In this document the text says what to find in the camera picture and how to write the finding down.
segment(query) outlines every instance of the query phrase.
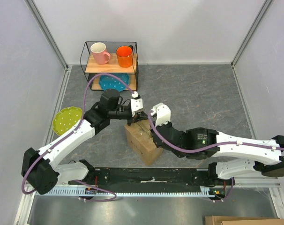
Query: wooden shelf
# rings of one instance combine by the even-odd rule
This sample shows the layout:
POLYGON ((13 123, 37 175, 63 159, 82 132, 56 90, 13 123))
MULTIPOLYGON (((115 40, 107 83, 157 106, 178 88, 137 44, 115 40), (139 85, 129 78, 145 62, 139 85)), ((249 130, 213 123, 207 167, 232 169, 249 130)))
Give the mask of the wooden shelf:
MULTIPOLYGON (((137 54, 136 53, 134 54, 133 63, 134 63, 134 68, 136 70, 136 65, 137 65, 137 54)), ((108 63, 104 64, 104 65, 97 64, 95 62, 94 58, 93 58, 93 55, 90 54, 89 59, 88 59, 88 63, 87 63, 86 73, 87 74, 99 74, 99 73, 134 74, 135 73, 134 68, 132 66, 127 67, 127 68, 123 68, 123 67, 119 66, 116 53, 111 53, 110 61, 108 63)))
MULTIPOLYGON (((95 80, 93 81, 93 84, 91 86, 92 90, 102 90, 102 88, 99 85, 99 78, 97 77, 95 78, 95 80)), ((136 75, 135 74, 129 74, 129 87, 132 90, 137 90, 137 83, 136 83, 136 75)))

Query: marble surface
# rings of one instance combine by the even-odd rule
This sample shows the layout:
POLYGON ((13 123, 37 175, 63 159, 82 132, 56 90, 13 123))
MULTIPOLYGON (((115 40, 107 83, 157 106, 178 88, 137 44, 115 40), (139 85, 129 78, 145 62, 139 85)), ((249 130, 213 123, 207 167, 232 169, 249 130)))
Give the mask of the marble surface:
MULTIPOLYGON (((150 110, 160 102, 172 112, 172 124, 178 130, 195 127, 216 129, 226 134, 251 138, 245 112, 230 65, 140 65, 138 92, 144 108, 150 110)), ((82 107, 87 81, 80 66, 73 66, 62 108, 82 107)), ((86 109, 99 100, 102 91, 90 91, 86 109)), ((124 99, 130 93, 121 93, 124 99)), ((112 120, 110 126, 87 140, 61 163, 86 159, 93 166, 146 167, 127 145, 125 121, 112 120)), ((213 161, 228 161, 230 157, 194 160, 177 158, 169 151, 150 167, 205 168, 213 161)))

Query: pink mug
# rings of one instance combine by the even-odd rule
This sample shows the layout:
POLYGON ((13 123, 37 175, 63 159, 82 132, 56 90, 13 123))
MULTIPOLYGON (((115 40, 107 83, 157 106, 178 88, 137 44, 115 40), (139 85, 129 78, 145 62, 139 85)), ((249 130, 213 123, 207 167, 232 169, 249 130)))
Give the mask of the pink mug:
POLYGON ((90 49, 95 61, 99 65, 106 64, 111 58, 111 55, 106 50, 105 44, 102 42, 94 43, 90 49))

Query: yellow plate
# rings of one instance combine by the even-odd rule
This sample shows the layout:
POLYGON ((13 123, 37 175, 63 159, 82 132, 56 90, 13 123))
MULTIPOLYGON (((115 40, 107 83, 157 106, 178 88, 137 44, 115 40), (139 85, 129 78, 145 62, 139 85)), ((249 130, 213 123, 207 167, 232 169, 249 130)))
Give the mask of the yellow plate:
POLYGON ((68 107, 57 113, 52 121, 53 131, 61 136, 76 124, 82 116, 82 109, 78 107, 68 107))

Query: white backdrop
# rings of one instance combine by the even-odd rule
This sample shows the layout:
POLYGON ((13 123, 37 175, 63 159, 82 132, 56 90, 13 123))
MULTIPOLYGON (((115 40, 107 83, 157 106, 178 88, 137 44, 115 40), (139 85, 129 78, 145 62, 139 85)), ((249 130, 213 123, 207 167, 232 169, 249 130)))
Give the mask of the white backdrop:
POLYGON ((264 0, 35 0, 68 64, 85 41, 137 41, 140 63, 230 62, 264 0))
POLYGON ((236 70, 257 138, 284 135, 284 0, 273 1, 236 70))
POLYGON ((0 0, 0 225, 21 199, 24 152, 44 143, 64 68, 23 0, 0 0))

